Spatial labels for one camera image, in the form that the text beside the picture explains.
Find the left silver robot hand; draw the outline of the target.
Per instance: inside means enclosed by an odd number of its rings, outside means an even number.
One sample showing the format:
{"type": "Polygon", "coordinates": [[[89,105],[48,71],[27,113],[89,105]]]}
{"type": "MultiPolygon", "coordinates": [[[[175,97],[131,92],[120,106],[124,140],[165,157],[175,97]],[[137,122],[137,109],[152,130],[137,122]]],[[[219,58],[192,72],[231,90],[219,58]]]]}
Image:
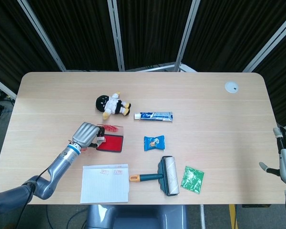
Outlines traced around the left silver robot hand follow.
{"type": "Polygon", "coordinates": [[[71,144],[81,149],[88,147],[98,148],[102,143],[106,142],[104,132],[103,126],[84,122],[73,135],[71,144]]]}

